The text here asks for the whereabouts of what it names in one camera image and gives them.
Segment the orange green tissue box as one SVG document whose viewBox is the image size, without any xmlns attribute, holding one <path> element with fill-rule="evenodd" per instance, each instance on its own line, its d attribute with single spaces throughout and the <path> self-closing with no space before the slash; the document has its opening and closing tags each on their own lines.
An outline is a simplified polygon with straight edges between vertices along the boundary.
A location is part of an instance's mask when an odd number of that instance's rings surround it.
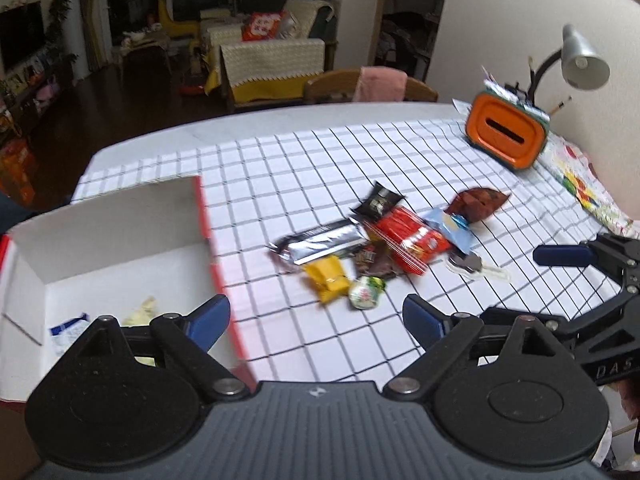
<svg viewBox="0 0 640 480">
<path fill-rule="evenodd" d="M 547 143 L 550 117 L 495 81 L 484 84 L 466 118 L 469 144 L 513 171 L 528 169 Z"/>
</svg>

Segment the red chip packet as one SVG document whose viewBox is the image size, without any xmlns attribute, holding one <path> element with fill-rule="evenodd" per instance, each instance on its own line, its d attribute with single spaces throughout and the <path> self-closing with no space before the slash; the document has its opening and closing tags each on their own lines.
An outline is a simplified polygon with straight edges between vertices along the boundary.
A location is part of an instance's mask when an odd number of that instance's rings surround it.
<svg viewBox="0 0 640 480">
<path fill-rule="evenodd" d="M 435 257 L 451 248 L 439 230 L 404 206 L 396 206 L 370 228 L 390 246 L 401 270 L 414 275 L 422 275 Z"/>
</svg>

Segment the yellow snack packet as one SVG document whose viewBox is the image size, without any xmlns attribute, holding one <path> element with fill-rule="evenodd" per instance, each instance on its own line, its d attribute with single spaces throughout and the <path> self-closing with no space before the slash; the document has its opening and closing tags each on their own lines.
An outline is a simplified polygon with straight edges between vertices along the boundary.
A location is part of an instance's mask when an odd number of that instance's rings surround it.
<svg viewBox="0 0 640 480">
<path fill-rule="evenodd" d="M 314 285 L 320 304 L 329 304 L 348 294 L 350 279 L 337 256 L 330 255 L 306 263 L 303 270 Z"/>
</svg>

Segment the green round candy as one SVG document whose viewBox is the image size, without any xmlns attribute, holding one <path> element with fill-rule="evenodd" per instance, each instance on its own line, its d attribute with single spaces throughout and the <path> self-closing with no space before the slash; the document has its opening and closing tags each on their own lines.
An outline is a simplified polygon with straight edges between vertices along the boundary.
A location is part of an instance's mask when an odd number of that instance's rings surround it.
<svg viewBox="0 0 640 480">
<path fill-rule="evenodd" d="M 348 299 L 357 310 L 370 310 L 378 305 L 384 294 L 386 283 L 377 276 L 363 275 L 350 283 Z"/>
</svg>

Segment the silver foil snack bar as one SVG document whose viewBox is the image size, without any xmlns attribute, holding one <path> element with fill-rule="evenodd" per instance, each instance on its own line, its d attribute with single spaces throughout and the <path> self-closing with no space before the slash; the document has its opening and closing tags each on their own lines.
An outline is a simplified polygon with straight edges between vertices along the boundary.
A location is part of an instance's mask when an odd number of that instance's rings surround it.
<svg viewBox="0 0 640 480">
<path fill-rule="evenodd" d="M 364 226 L 354 219 L 333 221 L 271 242 L 268 249 L 287 264 L 303 266 L 330 255 L 352 254 L 370 242 Z"/>
</svg>

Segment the brown red snack bag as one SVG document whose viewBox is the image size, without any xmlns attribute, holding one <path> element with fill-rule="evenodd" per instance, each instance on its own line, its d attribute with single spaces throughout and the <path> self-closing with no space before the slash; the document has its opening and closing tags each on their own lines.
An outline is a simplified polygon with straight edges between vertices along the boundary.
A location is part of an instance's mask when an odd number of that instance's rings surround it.
<svg viewBox="0 0 640 480">
<path fill-rule="evenodd" d="M 493 188 L 468 188 L 460 191 L 446 207 L 446 214 L 456 214 L 469 224 L 481 222 L 492 216 L 510 198 Z"/>
</svg>

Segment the light blue snack packet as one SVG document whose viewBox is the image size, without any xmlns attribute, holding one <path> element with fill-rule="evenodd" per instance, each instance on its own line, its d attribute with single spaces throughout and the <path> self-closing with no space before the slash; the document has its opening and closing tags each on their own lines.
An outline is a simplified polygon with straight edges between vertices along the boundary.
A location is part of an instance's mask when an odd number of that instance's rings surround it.
<svg viewBox="0 0 640 480">
<path fill-rule="evenodd" d="M 447 214 L 443 209 L 432 209 L 427 211 L 422 220 L 462 254 L 469 255 L 472 252 L 474 235 L 465 218 L 458 214 Z"/>
</svg>

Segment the dark chocolate packet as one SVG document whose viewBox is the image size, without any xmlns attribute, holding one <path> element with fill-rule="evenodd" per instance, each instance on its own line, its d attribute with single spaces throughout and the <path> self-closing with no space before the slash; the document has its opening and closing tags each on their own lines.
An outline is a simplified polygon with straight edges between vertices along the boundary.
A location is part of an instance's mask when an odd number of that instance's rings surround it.
<svg viewBox="0 0 640 480">
<path fill-rule="evenodd" d="M 374 276 L 388 281 L 399 274 L 392 251 L 382 240 L 371 242 L 357 250 L 354 263 L 358 278 Z"/>
</svg>

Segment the red and white cardboard box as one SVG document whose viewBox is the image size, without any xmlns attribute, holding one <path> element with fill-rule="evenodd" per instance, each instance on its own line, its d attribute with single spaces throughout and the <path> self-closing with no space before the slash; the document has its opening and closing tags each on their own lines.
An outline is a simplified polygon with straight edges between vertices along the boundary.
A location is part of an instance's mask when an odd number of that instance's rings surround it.
<svg viewBox="0 0 640 480">
<path fill-rule="evenodd" d="M 187 314 L 224 287 L 198 177 L 125 188 L 23 222 L 1 242 L 1 397 L 23 403 L 58 360 L 51 328 L 123 321 L 152 298 Z"/>
</svg>

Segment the silver desk lamp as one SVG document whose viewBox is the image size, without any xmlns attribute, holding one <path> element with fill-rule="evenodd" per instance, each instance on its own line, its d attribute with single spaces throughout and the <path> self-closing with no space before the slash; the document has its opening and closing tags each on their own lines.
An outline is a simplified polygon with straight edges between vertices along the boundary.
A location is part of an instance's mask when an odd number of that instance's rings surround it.
<svg viewBox="0 0 640 480">
<path fill-rule="evenodd" d="M 578 90 L 598 90 L 610 79 L 611 69 L 605 59 L 574 25 L 566 24 L 562 30 L 562 46 L 552 52 L 530 77 L 526 92 L 526 100 L 530 104 L 535 104 L 541 79 L 555 63 L 561 64 L 565 82 Z"/>
</svg>

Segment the chocolate lollipop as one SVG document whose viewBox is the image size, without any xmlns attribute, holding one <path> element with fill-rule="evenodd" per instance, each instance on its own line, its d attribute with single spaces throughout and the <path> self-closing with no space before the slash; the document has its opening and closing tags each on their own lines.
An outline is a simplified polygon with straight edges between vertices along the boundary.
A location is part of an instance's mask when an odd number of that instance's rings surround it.
<svg viewBox="0 0 640 480">
<path fill-rule="evenodd" d="M 486 278 L 486 280 L 511 281 L 511 274 L 508 270 L 484 263 L 479 255 L 472 252 L 469 255 L 450 252 L 446 266 L 449 271 L 460 274 L 469 280 Z"/>
</svg>

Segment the red cushion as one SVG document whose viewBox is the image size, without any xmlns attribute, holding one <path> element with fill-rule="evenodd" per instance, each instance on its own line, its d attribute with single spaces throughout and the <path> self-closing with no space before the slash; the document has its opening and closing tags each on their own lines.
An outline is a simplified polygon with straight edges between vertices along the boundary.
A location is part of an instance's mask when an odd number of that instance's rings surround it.
<svg viewBox="0 0 640 480">
<path fill-rule="evenodd" d="M 282 22 L 282 12 L 253 13 L 242 28 L 242 41 L 264 41 L 278 36 Z"/>
</svg>

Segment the black television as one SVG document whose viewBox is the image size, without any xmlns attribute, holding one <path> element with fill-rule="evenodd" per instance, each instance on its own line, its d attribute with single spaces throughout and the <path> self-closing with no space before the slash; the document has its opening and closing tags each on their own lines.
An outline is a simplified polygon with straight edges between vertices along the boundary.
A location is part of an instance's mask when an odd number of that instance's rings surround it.
<svg viewBox="0 0 640 480">
<path fill-rule="evenodd" d="M 41 2 L 26 3 L 0 13 L 1 65 L 7 74 L 44 46 Z"/>
</svg>

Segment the white grid tablecloth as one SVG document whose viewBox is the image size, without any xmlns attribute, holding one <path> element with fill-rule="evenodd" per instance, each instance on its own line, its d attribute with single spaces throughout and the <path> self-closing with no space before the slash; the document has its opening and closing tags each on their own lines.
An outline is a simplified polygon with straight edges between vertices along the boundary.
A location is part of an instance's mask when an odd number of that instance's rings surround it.
<svg viewBox="0 0 640 480">
<path fill-rule="evenodd" d="M 534 263 L 538 245 L 589 240 L 599 223 L 543 166 L 516 173 L 471 148 L 458 120 L 296 131 L 142 158 L 84 174 L 74 197 L 183 176 L 202 181 L 218 271 L 259 380 L 386 382 L 420 354 L 402 325 L 410 294 L 447 314 L 502 307 L 567 318 L 616 294 L 616 284 L 597 270 Z M 310 251 L 339 256 L 354 278 L 352 252 L 366 237 L 354 209 L 375 185 L 399 193 L 418 216 L 465 188 L 506 194 L 472 231 L 473 252 L 506 277 L 468 278 L 438 256 L 420 275 L 389 280 L 372 309 L 356 309 L 344 296 L 322 304 L 307 274 L 270 244 L 340 222 Z"/>
</svg>

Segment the beige covered sofa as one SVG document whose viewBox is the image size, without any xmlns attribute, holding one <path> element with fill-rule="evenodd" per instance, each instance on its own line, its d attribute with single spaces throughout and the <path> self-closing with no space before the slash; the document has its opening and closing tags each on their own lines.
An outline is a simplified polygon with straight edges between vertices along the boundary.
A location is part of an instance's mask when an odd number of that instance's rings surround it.
<svg viewBox="0 0 640 480">
<path fill-rule="evenodd" d="M 278 36 L 243 42 L 247 18 L 204 29 L 209 74 L 206 94 L 218 90 L 231 106 L 296 101 L 307 80 L 334 67 L 336 5 L 331 0 L 286 0 Z"/>
</svg>

